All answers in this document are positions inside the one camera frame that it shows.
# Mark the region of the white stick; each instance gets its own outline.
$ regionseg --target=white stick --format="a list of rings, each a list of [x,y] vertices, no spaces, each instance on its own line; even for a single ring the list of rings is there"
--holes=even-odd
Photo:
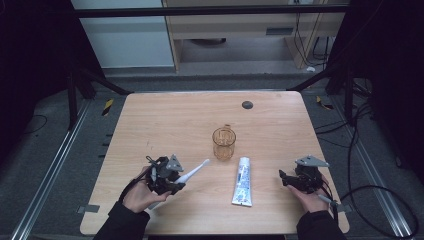
[[[208,165],[210,162],[209,159],[206,159],[205,161],[203,161],[202,164],[200,164],[198,167],[196,167],[195,169],[191,170],[189,173],[182,175],[181,177],[179,177],[174,183],[178,184],[178,183],[186,183],[194,174],[196,174],[201,168],[203,168],[204,166]],[[155,208],[159,203],[161,202],[155,202],[150,204],[149,209],[152,210],[153,208]]]

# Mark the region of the gray carpet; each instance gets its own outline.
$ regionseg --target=gray carpet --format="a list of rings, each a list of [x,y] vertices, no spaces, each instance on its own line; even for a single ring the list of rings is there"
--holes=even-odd
[[[232,75],[232,76],[186,76],[149,77],[144,79],[111,79],[119,86],[136,92],[146,91],[201,91],[201,90],[282,90],[306,80],[309,74],[292,75]],[[315,85],[303,93],[303,98],[314,127],[341,121],[337,110],[327,110],[317,104],[316,95],[322,95],[323,83]],[[81,130],[69,152],[59,176],[46,203],[32,229],[33,239],[80,239],[79,231],[82,214],[79,206],[88,203],[91,191],[99,173],[107,144],[119,118],[125,96],[120,96],[103,86],[96,85],[98,91],[90,107]],[[114,99],[108,116],[102,116],[105,102]],[[335,100],[342,96],[333,96]],[[359,106],[364,102],[355,98]],[[39,184],[53,160],[68,125],[66,92],[60,92],[39,102],[35,116],[28,126],[28,134],[9,157],[8,164],[2,166],[0,175],[0,236],[10,235],[30,204]],[[331,129],[340,123],[317,129]],[[421,203],[424,202],[424,188],[411,170],[396,167],[395,156],[372,113],[363,116],[358,122],[360,140],[377,166],[387,186],[397,192],[412,207],[420,221],[424,219]],[[328,134],[319,134],[320,144],[326,160],[331,164],[330,171],[340,195],[348,192],[347,159],[351,139],[346,128]],[[369,184],[364,168],[357,154],[352,154],[352,186]],[[379,228],[393,234],[373,190],[365,190],[354,195],[360,211]],[[408,212],[404,209],[409,226],[413,226]],[[355,212],[347,214],[350,231],[348,239],[387,239],[369,227]],[[269,239],[258,236],[256,239]],[[415,239],[424,239],[420,232]]]

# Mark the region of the human hand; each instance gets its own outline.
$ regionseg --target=human hand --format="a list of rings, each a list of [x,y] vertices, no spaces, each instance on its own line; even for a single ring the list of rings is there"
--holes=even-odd
[[[322,180],[328,184],[327,179],[322,175]],[[314,193],[306,194],[297,190],[297,188],[288,185],[287,188],[290,192],[299,199],[300,203],[303,206],[303,210],[306,212],[318,212],[318,211],[328,211],[329,204],[324,202],[321,198],[318,197],[318,194],[326,196],[325,192],[322,189],[318,189]]]
[[[171,195],[171,191],[162,195],[150,191],[147,181],[141,180],[124,197],[123,205],[129,210],[139,213],[144,211],[148,206],[155,202],[165,202],[166,198]]]

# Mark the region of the table top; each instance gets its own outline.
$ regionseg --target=table top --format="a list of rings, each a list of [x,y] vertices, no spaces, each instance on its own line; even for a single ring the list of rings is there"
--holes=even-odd
[[[253,108],[242,107],[244,101]],[[212,133],[230,124],[237,135],[234,155],[218,160]],[[282,186],[278,170],[294,176],[295,160],[309,154],[325,160],[302,96],[298,92],[172,92],[127,97],[89,205],[81,232],[97,233],[123,188],[143,166],[146,156],[176,154],[187,173],[210,159],[183,190],[152,210],[147,235],[290,234],[303,214],[297,199]],[[240,157],[251,165],[252,207],[231,204]],[[334,198],[328,168],[320,168]],[[339,224],[349,224],[339,213]]]

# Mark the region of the clear glass cup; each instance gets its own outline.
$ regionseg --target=clear glass cup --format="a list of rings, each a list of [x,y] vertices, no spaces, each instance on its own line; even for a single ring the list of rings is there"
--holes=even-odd
[[[236,133],[229,124],[216,129],[212,134],[213,153],[219,160],[228,160],[233,156]]]

